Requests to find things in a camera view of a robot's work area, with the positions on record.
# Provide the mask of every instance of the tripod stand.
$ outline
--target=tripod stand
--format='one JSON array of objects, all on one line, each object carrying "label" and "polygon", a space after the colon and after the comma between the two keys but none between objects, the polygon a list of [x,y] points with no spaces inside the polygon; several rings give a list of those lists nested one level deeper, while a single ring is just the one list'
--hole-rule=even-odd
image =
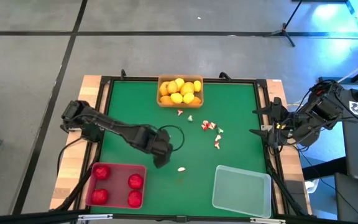
[{"label": "tripod stand", "polygon": [[295,44],[294,44],[293,41],[291,40],[290,35],[288,35],[288,33],[287,33],[287,26],[288,26],[289,23],[291,22],[292,17],[295,15],[295,13],[296,13],[296,11],[298,10],[298,8],[299,8],[299,6],[301,5],[301,3],[302,3],[302,0],[299,1],[298,5],[296,6],[295,10],[293,11],[293,13],[292,13],[290,19],[289,19],[287,22],[283,23],[282,29],[277,30],[277,31],[274,31],[274,32],[272,32],[272,33],[266,35],[265,37],[271,37],[271,36],[275,36],[275,35],[277,35],[277,34],[280,34],[281,36],[286,37],[286,38],[290,41],[292,47],[295,47]]}]

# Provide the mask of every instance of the wooden basket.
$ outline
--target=wooden basket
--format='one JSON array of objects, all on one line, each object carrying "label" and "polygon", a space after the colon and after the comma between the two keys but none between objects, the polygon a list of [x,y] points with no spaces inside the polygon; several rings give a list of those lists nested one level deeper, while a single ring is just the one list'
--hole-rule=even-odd
[{"label": "wooden basket", "polygon": [[[160,102],[161,94],[158,90],[163,82],[167,81],[174,81],[177,78],[184,79],[186,82],[194,82],[194,81],[200,81],[201,82],[201,90],[197,93],[194,92],[194,96],[197,96],[201,103],[198,105],[189,105],[187,103],[174,103],[173,105],[164,105]],[[204,83],[203,83],[203,77],[201,75],[160,75],[158,76],[158,87],[157,87],[157,103],[161,107],[171,107],[171,108],[200,108],[204,103]]]}]

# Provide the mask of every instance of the red plastic tray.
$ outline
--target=red plastic tray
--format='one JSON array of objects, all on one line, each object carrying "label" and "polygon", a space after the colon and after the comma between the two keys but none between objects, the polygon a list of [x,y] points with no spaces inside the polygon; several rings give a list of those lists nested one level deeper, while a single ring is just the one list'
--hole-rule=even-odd
[{"label": "red plastic tray", "polygon": [[[107,180],[98,180],[94,175],[95,168],[100,165],[106,165],[110,168],[110,176]],[[129,192],[133,191],[128,186],[128,179],[132,174],[139,174],[144,180],[143,188],[138,190],[142,193],[142,204],[138,208],[130,207],[127,202]],[[85,204],[100,207],[140,209],[143,205],[145,184],[146,168],[144,166],[97,162],[92,167]],[[104,205],[92,204],[92,192],[98,189],[106,189],[109,192],[108,201]]]}]

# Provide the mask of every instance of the concrete floor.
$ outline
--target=concrete floor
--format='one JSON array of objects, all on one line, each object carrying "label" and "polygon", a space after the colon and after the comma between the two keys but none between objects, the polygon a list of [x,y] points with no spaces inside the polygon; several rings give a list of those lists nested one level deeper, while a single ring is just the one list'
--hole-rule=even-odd
[{"label": "concrete floor", "polygon": [[[0,30],[72,30],[80,5],[81,0],[0,0]],[[295,6],[289,0],[94,0],[80,30],[267,32],[277,30]],[[288,30],[358,32],[345,4],[325,3],[304,3]],[[68,38],[0,36],[0,215],[11,205]],[[358,39],[293,40],[295,48],[282,37],[77,37],[24,212],[48,210],[58,152],[67,138],[59,128],[60,115],[77,98],[83,75],[119,75],[122,68],[133,76],[217,77],[225,71],[236,78],[281,79],[287,101],[294,102],[318,77],[342,77],[358,67]],[[325,131],[306,156],[316,161],[341,157],[342,138],[340,125]],[[312,198],[320,214],[335,211]]]}]

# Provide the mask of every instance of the red strawberry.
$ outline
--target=red strawberry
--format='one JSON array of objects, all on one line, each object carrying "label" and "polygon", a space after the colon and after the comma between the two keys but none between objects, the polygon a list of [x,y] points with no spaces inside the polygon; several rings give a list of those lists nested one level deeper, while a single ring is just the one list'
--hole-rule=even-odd
[{"label": "red strawberry", "polygon": [[94,174],[98,180],[106,180],[110,176],[110,168],[106,165],[98,166]]},{"label": "red strawberry", "polygon": [[95,205],[104,205],[108,198],[109,192],[106,189],[99,189],[92,193],[91,201]]},{"label": "red strawberry", "polygon": [[142,193],[137,190],[129,192],[128,205],[132,208],[139,208],[142,205]]},{"label": "red strawberry", "polygon": [[139,190],[143,187],[143,178],[139,174],[132,174],[128,179],[128,185],[132,189]]}]

